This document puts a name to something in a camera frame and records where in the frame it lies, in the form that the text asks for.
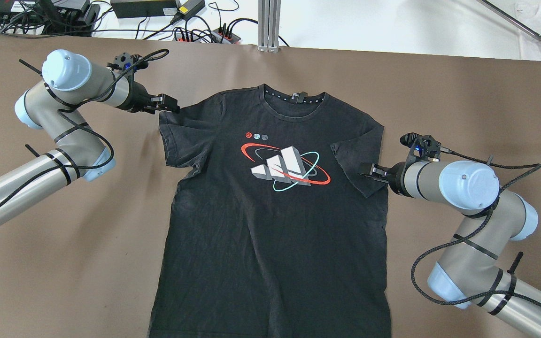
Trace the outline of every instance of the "t-shirt graphic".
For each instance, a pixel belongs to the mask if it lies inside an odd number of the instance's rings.
[[[171,205],[150,338],[387,338],[383,127],[267,85],[160,114]]]

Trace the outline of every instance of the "metal post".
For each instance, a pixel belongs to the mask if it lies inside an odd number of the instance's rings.
[[[279,51],[281,0],[258,0],[258,50]]]

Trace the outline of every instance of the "robotic arm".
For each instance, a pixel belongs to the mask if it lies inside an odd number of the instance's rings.
[[[441,162],[441,152],[457,153],[431,135],[408,133],[400,143],[410,148],[405,162],[391,168],[362,163],[359,173],[389,184],[396,194],[451,205],[465,216],[450,243],[425,252],[414,263],[416,289],[438,304],[467,308],[474,303],[519,331],[541,337],[541,291],[515,276],[520,255],[508,271],[494,266],[509,240],[525,239],[535,231],[535,209],[506,190],[510,184],[500,188],[489,167],[491,159],[486,164]],[[428,284],[445,301],[424,293],[414,279],[417,263],[442,248]]]
[[[43,81],[18,99],[15,113],[29,127],[45,129],[57,147],[0,177],[0,225],[80,177],[92,181],[114,167],[111,146],[77,111],[82,104],[96,100],[131,113],[178,113],[176,99],[150,95],[133,81],[148,61],[167,54],[165,49],[144,57],[123,53],[110,69],[63,49],[47,56]]]

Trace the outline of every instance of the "neckline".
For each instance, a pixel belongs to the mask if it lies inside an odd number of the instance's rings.
[[[283,99],[282,101],[280,101],[280,104],[282,107],[285,107],[286,110],[289,110],[289,108],[292,107],[293,105],[303,105],[303,104],[311,104],[311,105],[316,104],[316,108],[310,113],[303,116],[289,116],[289,115],[281,114],[278,111],[276,111],[266,100],[264,95],[269,94],[269,93],[274,94],[273,96],[277,96],[277,98],[279,99]],[[279,118],[280,120],[284,120],[284,121],[289,121],[289,122],[303,122],[303,121],[309,120],[310,118],[313,118],[326,105],[326,101],[330,96],[326,92],[322,92],[321,94],[318,94],[316,96],[305,97],[303,99],[303,103],[293,103],[290,100],[291,97],[292,95],[279,92],[271,88],[267,84],[262,84],[258,86],[258,98],[260,99],[260,102],[264,106],[264,109],[266,109],[266,111],[271,113],[276,118]]]

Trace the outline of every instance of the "black box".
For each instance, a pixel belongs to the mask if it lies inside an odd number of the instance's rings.
[[[176,0],[112,0],[116,17],[174,16]]]

